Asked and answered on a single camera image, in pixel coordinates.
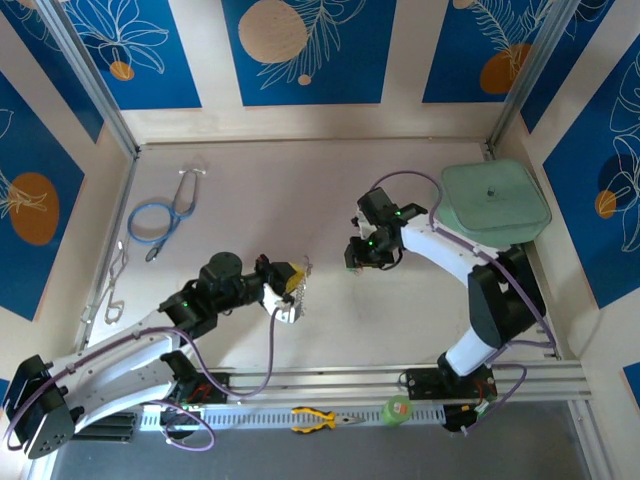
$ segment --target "pliers handle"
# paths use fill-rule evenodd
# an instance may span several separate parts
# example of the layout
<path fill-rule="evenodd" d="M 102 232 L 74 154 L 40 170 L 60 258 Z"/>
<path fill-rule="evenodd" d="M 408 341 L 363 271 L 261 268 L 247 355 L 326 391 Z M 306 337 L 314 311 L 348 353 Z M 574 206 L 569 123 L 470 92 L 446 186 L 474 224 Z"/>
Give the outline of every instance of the pliers handle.
<path fill-rule="evenodd" d="M 308 413 L 324 420 L 323 422 L 314 425 L 313 427 L 292 427 L 291 430 L 296 433 L 313 433 L 325 428 L 329 428 L 331 430 L 336 428 L 336 412 L 323 412 L 311 407 L 297 407 L 291 410 L 291 413 Z"/>

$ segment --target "white robotic arm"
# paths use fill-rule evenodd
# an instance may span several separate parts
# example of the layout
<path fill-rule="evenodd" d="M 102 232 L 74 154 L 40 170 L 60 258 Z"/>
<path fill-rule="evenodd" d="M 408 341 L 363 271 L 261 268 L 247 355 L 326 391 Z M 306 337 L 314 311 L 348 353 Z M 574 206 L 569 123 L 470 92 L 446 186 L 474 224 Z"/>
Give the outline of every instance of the white robotic arm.
<path fill-rule="evenodd" d="M 198 280 L 128 329 L 48 364 L 38 355 L 22 362 L 3 403 L 10 420 L 5 439 L 15 432 L 19 449 L 39 458 L 101 418 L 175 395 L 200 375 L 181 351 L 186 342 L 215 328 L 219 313 L 251 303 L 260 303 L 272 322 L 295 322 L 301 305 L 292 294 L 304 287 L 305 273 L 261 255 L 255 271 L 242 275 L 236 255 L 214 255 Z"/>
<path fill-rule="evenodd" d="M 359 236 L 351 237 L 345 251 L 348 268 L 389 270 L 408 251 L 436 263 L 467 287 L 471 326 L 441 355 L 437 372 L 424 377 L 427 386 L 423 391 L 428 393 L 422 398 L 469 398 L 475 383 L 490 378 L 485 363 L 536 322 L 534 312 L 502 270 L 517 282 L 535 309 L 545 313 L 531 266 L 519 248 L 500 251 L 460 239 L 458 233 L 430 219 L 424 208 L 415 204 L 398 207 L 381 188 L 358 200 L 352 224 Z"/>

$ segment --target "beige circle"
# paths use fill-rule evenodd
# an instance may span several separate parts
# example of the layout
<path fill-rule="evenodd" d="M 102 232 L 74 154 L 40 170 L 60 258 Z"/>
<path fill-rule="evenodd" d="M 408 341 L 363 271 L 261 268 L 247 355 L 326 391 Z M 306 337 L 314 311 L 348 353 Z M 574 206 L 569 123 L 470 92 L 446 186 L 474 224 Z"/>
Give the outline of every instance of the beige circle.
<path fill-rule="evenodd" d="M 16 0 L 20 5 L 22 5 L 23 7 L 27 7 L 29 10 L 35 10 L 36 9 L 36 2 L 35 0 Z M 69 0 L 58 0 L 59 2 L 67 2 Z"/>
<path fill-rule="evenodd" d="M 462 10 L 463 8 L 469 8 L 475 1 L 476 0 L 453 0 L 453 7 Z"/>
<path fill-rule="evenodd" d="M 291 60 L 307 45 L 302 17 L 282 0 L 260 0 L 240 19 L 240 43 L 261 63 Z"/>

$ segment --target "yellow pliers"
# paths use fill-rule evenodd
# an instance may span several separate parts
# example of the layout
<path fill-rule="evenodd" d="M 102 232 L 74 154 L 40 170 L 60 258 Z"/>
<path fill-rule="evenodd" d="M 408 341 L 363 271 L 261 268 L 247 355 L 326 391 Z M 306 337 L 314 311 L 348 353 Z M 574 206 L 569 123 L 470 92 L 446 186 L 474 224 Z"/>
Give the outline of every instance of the yellow pliers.
<path fill-rule="evenodd" d="M 362 423 L 365 421 L 364 418 L 361 417 L 349 417 L 346 415 L 337 415 L 336 412 L 322 412 L 320 410 L 316 410 L 311 407 L 297 407 L 291 410 L 293 414 L 304 414 L 308 413 L 310 415 L 320 417 L 323 422 L 313 427 L 292 427 L 296 433 L 313 433 L 323 430 L 325 428 L 329 428 L 333 430 L 339 425 L 354 425 L 356 423 Z"/>

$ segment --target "white wall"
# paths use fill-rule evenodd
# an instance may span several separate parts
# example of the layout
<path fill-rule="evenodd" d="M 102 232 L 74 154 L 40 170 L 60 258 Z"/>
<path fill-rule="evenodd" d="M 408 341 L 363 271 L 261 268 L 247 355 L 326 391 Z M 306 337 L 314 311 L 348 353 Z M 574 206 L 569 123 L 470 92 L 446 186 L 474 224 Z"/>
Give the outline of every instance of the white wall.
<path fill-rule="evenodd" d="M 220 0 L 171 0 L 202 109 L 125 111 L 139 143 L 298 138 L 486 138 L 501 103 L 422 105 L 449 0 L 398 0 L 380 105 L 244 108 Z"/>
<path fill-rule="evenodd" d="M 0 377 L 10 380 L 18 364 L 34 354 L 46 360 L 73 349 L 128 161 L 107 129 L 97 145 L 91 141 L 1 14 L 0 71 L 85 174 L 36 320 L 29 322 L 0 308 Z M 6 426 L 3 417 L 3 434 Z M 22 453 L 0 447 L 0 479 L 18 478 L 24 460 Z"/>
<path fill-rule="evenodd" d="M 640 468 L 640 412 L 622 367 L 640 361 L 640 290 L 597 308 L 542 164 L 640 34 L 638 18 L 637 0 L 616 0 L 532 135 L 518 120 L 499 152 L 530 161 L 550 203 L 553 221 L 535 242 L 550 292 L 550 314 L 584 366 L 597 419 L 616 464 L 615 478 L 629 480 L 638 478 Z"/>

